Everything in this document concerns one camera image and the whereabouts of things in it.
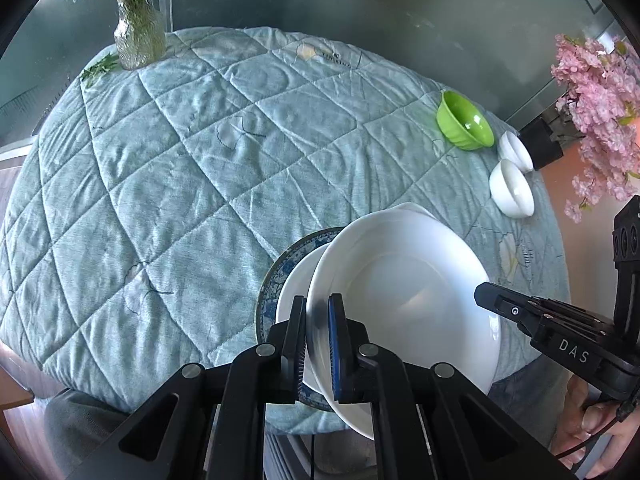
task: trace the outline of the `plate rim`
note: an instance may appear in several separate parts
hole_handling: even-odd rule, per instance
[[[254,319],[255,337],[256,337],[256,341],[257,341],[258,344],[266,342],[266,338],[262,336],[262,332],[263,332],[262,306],[263,306],[263,303],[265,301],[264,295],[266,293],[267,287],[270,284],[270,281],[273,279],[274,275],[279,271],[279,269],[282,267],[283,263],[291,256],[291,254],[293,252],[297,251],[299,248],[303,247],[306,243],[308,243],[309,241],[313,240],[314,238],[318,238],[318,237],[321,237],[323,235],[331,234],[332,232],[335,232],[335,236],[331,240],[331,241],[333,241],[335,239],[335,237],[338,234],[340,234],[340,232],[343,229],[344,229],[344,226],[336,226],[336,227],[329,227],[329,228],[325,228],[325,229],[320,229],[318,231],[314,231],[312,233],[309,233],[308,235],[305,235],[304,237],[302,237],[299,240],[297,240],[294,243],[292,243],[271,264],[271,267],[269,268],[268,272],[265,274],[264,278],[262,279],[262,283],[260,285],[260,290],[258,291],[258,297],[257,297],[257,299],[255,301],[255,306],[254,306],[254,309],[255,309],[255,319]],[[324,400],[325,404],[322,404],[320,402],[315,402],[314,400],[309,399],[309,398],[299,399],[300,402],[302,402],[303,404],[306,404],[307,406],[315,408],[316,410],[321,410],[323,412],[329,412],[329,413],[334,412],[334,410],[332,410],[331,406],[326,401],[326,399],[322,396],[322,394],[318,394],[317,392],[313,391],[311,388],[306,386],[306,384],[303,385],[303,387],[304,388],[308,388],[308,390],[311,393],[313,393],[315,395],[318,395],[318,396],[321,396],[322,400]]]
[[[282,288],[280,289],[280,294],[278,295],[278,304],[276,306],[276,317],[275,317],[275,322],[278,323],[278,311],[280,310],[281,304],[280,304],[280,300],[282,299],[282,292],[284,291],[284,288],[287,286],[287,282],[289,281],[289,279],[293,276],[293,273],[296,272],[296,269],[302,264],[302,262],[304,262],[309,256],[311,256],[313,253],[315,253],[316,251],[322,251],[322,254],[324,254],[326,252],[326,250],[329,248],[329,245],[331,244],[331,242],[327,243],[327,244],[322,244],[318,247],[316,247],[313,251],[311,251],[310,253],[308,253],[304,258],[302,258],[295,267],[293,267],[293,269],[291,270],[291,272],[289,273],[289,275],[287,276],[287,279],[285,280],[285,282],[282,284]],[[314,267],[314,272],[316,272],[316,268],[318,267],[318,263],[320,263],[320,260],[318,260],[316,262],[316,266]],[[309,360],[309,373],[311,373],[311,376],[313,377],[313,380],[316,384],[316,388],[318,388],[318,390],[320,389],[320,386],[318,385],[318,382],[316,381],[316,376],[312,370],[312,368],[310,367],[311,365],[311,359],[310,357],[305,353],[305,360]],[[319,392],[318,390],[316,390],[314,387],[312,387],[310,384],[305,384],[305,386],[307,386],[308,388],[310,388],[311,390],[315,391],[315,393],[322,395],[321,392]]]
[[[347,225],[347,227],[345,227],[335,238],[334,240],[337,240],[338,237],[340,235],[347,236],[349,233],[352,233],[352,236],[355,237],[356,241],[361,239],[362,236],[364,235],[364,232],[371,228],[373,225],[375,225],[376,222],[380,222],[380,217],[382,216],[398,216],[398,215],[403,215],[405,217],[409,217],[409,218],[416,218],[416,216],[425,216],[423,214],[421,214],[420,212],[417,212],[415,210],[412,209],[395,209],[395,208],[391,208],[391,209],[385,209],[385,210],[380,210],[380,211],[376,211],[373,213],[370,213],[368,215],[362,216],[360,218],[358,218],[357,220],[353,221],[351,224]],[[480,261],[480,259],[478,258],[478,256],[474,253],[474,251],[471,249],[471,247],[468,246],[468,244],[462,239],[462,237],[460,237],[455,231],[453,231],[449,226],[445,225],[443,222],[440,222],[438,219],[436,219],[435,217],[431,216],[431,215],[427,215],[428,221],[433,221],[436,222],[436,224],[440,224],[442,225],[446,230],[450,231],[452,234],[454,234],[457,238],[459,238],[459,240],[462,241],[462,243],[464,243],[470,250],[470,252],[475,256],[476,260],[478,261],[483,274],[484,274],[484,278],[485,281],[489,281],[489,277],[487,275],[486,269],[484,268],[484,266],[482,265],[482,262]],[[337,251],[337,247],[338,246],[343,246],[344,243],[342,244],[333,244],[334,246],[329,247],[324,254],[322,255],[322,258],[320,259],[320,261],[318,262],[318,266],[316,267],[316,269],[319,269],[320,266],[322,265],[322,261],[325,259],[330,259],[331,255],[333,253],[335,253],[335,251]],[[312,297],[312,291],[314,289],[314,282],[316,282],[317,280],[319,280],[319,275],[320,272],[315,272],[314,276],[311,280],[311,285],[309,286],[309,293],[307,296],[307,304],[306,304],[306,312],[307,312],[307,316],[309,318],[312,317],[312,305],[313,305],[313,297]],[[502,330],[501,330],[501,326],[498,323],[498,330],[497,330],[497,339],[496,339],[496,350],[495,350],[495,369],[497,369],[497,365],[498,365],[498,359],[499,359],[499,355],[500,355],[500,343],[501,343],[501,339],[502,339]],[[361,428],[357,428],[355,424],[351,423],[348,418],[349,412],[353,412],[355,413],[355,410],[364,410],[363,407],[361,405],[355,405],[355,406],[351,406],[351,405],[340,405],[337,402],[335,402],[333,400],[333,392],[331,392],[331,395],[329,398],[329,395],[327,393],[325,393],[326,389],[323,387],[322,382],[318,379],[318,374],[316,373],[316,366],[313,360],[313,355],[315,353],[315,350],[310,350],[310,346],[315,346],[316,343],[314,342],[313,336],[310,336],[310,333],[312,332],[312,323],[308,322],[307,326],[306,326],[306,339],[307,339],[307,349],[309,352],[309,361],[312,364],[312,371],[314,374],[314,377],[316,378],[316,382],[318,383],[318,386],[320,387],[320,390],[322,391],[322,395],[324,396],[324,398],[326,399],[326,402],[332,407],[332,409],[334,410],[335,413],[337,413],[338,416],[340,416],[340,418],[353,430],[357,431],[358,433],[362,434],[363,436],[366,436],[367,438],[372,438],[373,439],[373,434],[372,431],[370,434],[368,434],[366,431],[362,430]]]

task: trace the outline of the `orange wall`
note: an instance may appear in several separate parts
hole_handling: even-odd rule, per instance
[[[592,211],[582,215],[580,224],[574,224],[564,214],[564,203],[576,199],[571,179],[583,167],[574,143],[563,158],[543,168],[542,175],[562,233],[572,303],[611,317],[617,283],[611,232],[613,218],[625,202],[606,195]]]

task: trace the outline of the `white cup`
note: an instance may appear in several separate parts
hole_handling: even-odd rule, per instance
[[[533,161],[522,141],[513,132],[505,132],[498,141],[498,155],[513,162],[522,173],[533,171]]]
[[[491,198],[505,215],[524,218],[533,215],[533,194],[527,179],[519,168],[504,158],[489,177]]]

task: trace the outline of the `screw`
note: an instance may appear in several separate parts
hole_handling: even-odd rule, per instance
[[[255,353],[260,357],[268,357],[275,354],[276,347],[269,343],[263,343],[255,348]]]
[[[453,366],[449,363],[438,363],[433,371],[438,377],[443,379],[449,379],[450,377],[453,377],[453,374],[455,373]]]
[[[364,357],[373,357],[378,355],[378,347],[373,343],[364,343],[364,345],[360,345],[358,352]]]
[[[201,369],[197,364],[191,363],[182,369],[182,376],[185,379],[194,379],[200,375]]]

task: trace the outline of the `pink flowers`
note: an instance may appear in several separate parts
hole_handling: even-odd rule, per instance
[[[551,67],[567,92],[556,102],[568,112],[584,135],[578,152],[588,164],[572,179],[578,202],[567,200],[564,213],[574,222],[585,209],[596,205],[605,193],[628,200],[636,189],[629,182],[640,177],[640,148],[631,121],[640,114],[640,59],[631,45],[617,41],[606,54],[597,41],[584,42],[556,36],[558,65]]]

